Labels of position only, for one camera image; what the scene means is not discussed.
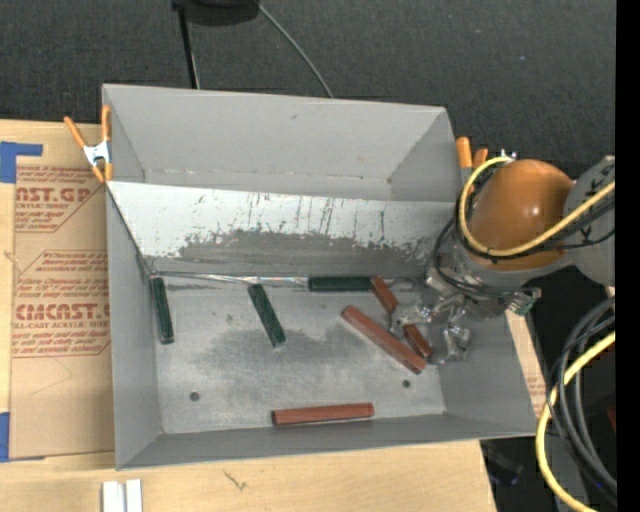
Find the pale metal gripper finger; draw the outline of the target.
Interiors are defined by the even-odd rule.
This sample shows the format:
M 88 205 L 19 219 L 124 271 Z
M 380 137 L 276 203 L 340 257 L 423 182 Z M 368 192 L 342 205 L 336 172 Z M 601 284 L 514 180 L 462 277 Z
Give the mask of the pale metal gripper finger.
M 410 325 L 424 325 L 433 321 L 433 310 L 421 303 L 400 304 L 391 313 L 391 333 L 401 335 Z
M 445 352 L 441 363 L 461 362 L 468 357 L 471 342 L 471 331 L 463 326 L 449 322 L 442 330 Z

